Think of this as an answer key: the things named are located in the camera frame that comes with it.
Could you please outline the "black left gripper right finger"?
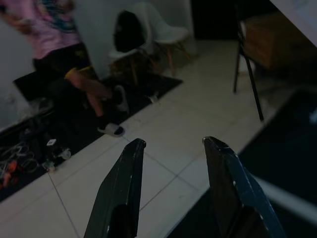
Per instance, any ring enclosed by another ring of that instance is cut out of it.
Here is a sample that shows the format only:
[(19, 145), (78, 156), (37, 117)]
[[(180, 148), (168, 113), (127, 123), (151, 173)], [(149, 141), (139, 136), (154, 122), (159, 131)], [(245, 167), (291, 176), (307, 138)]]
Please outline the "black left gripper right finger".
[(284, 238), (263, 189), (236, 153), (215, 137), (203, 138), (212, 203), (223, 238)]

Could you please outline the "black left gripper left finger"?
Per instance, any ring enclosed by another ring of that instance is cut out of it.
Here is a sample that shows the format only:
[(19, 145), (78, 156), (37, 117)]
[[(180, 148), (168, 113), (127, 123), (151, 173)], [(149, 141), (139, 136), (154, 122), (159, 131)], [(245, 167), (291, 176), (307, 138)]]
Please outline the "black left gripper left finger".
[(137, 236), (145, 148), (139, 138), (125, 146), (100, 185), (85, 238)]

